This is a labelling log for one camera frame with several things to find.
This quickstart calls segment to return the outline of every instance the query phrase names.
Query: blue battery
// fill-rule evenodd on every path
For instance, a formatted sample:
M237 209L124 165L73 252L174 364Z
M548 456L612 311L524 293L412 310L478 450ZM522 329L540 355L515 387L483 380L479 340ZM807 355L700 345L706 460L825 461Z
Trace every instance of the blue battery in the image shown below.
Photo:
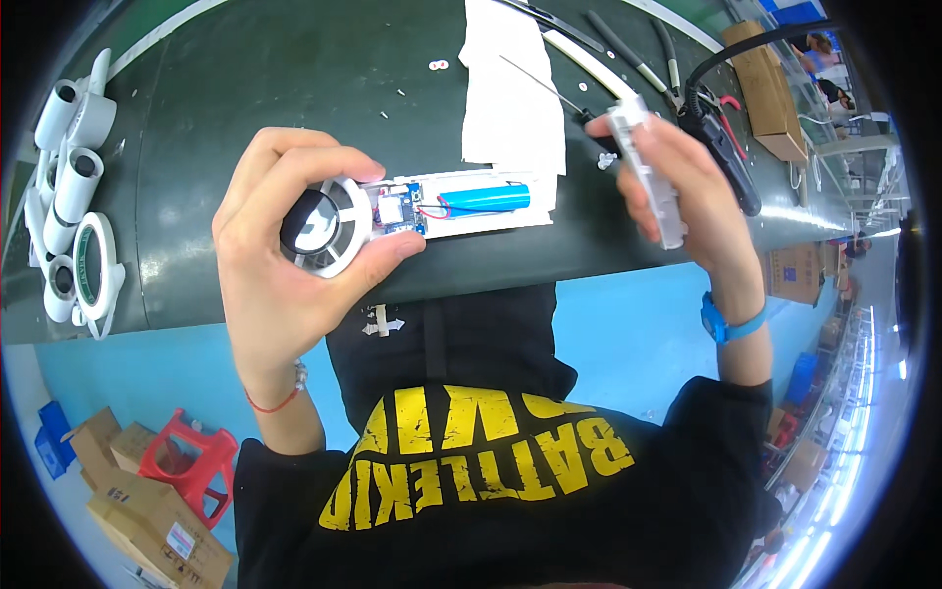
M442 192L438 197L449 217L481 213L505 213L529 206L529 187L511 184L494 188L476 188Z

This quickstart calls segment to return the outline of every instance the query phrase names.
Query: wrist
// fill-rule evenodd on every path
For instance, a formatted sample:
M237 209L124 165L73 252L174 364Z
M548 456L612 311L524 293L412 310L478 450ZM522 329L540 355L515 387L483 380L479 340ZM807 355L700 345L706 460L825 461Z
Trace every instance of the wrist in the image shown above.
M765 307L765 285L758 256L710 273L713 304L729 325L741 325Z
M265 370L241 368L238 374L249 399L263 409L284 401L294 391L298 380L294 363Z

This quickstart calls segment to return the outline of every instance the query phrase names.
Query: red wire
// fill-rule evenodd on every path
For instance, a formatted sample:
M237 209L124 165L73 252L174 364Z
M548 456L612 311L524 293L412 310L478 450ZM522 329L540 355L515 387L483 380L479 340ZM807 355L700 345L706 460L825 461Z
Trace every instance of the red wire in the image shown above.
M430 215L429 213L427 213L427 212L425 212L424 210L422 210L422 206L423 206L423 205L419 205L419 207L418 207L418 212L422 213L423 215L425 215L425 216L428 217L429 219L438 219L438 220L441 220L441 219L447 219L448 217L451 217L451 208L450 208L450 205L445 202L445 199L443 199L441 196L439 196L439 197L438 197L438 202L441 203L442 205L444 205L443 208L444 208L445 211L446 211L444 217L436 217L436 216L434 216L434 215Z

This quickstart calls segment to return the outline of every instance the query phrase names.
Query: blue circuit board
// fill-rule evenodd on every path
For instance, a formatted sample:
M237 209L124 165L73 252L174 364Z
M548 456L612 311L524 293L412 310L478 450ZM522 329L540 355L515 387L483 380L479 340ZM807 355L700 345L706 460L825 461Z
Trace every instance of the blue circuit board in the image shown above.
M385 194L380 198L398 198L399 210L402 213L402 221L394 223L381 223L379 209L373 211L373 221L382 227L384 234L395 233L396 231L416 231L420 235L425 235L425 219L418 212L415 203L422 202L422 188L417 182L406 185L409 189L401 194Z

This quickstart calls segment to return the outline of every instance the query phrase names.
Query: finger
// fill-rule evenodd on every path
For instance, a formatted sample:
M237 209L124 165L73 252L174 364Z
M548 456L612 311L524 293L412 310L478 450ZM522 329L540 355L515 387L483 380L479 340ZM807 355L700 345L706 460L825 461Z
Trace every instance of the finger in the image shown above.
M219 205L218 216L228 221L249 197L249 193L282 155L295 147L336 147L336 139L313 129L265 127L255 134L235 165L229 188Z
M399 231L373 239L344 271L331 279L331 288L347 307L353 306L402 260L424 250L425 238L415 231Z
M648 202L644 186L628 167L623 164L618 174L618 189L625 196L628 215L640 227L642 234L650 241L660 240L660 230L654 211Z
M255 239L267 240L310 185L334 176L376 181L385 174L383 166L352 147L293 147L258 181L237 220Z
M723 175L703 143L660 117L648 115L643 125L635 127L632 139L638 145L638 150L642 152L642 155L642 144L647 145L656 141L670 145L675 152L699 168L701 172Z
M585 132L589 137L607 137L611 135L611 129L609 129L609 115L596 117L586 123Z
M644 162L670 180L681 194L702 191L715 182L711 174L704 173L671 143L660 141L641 129L636 129L633 139Z

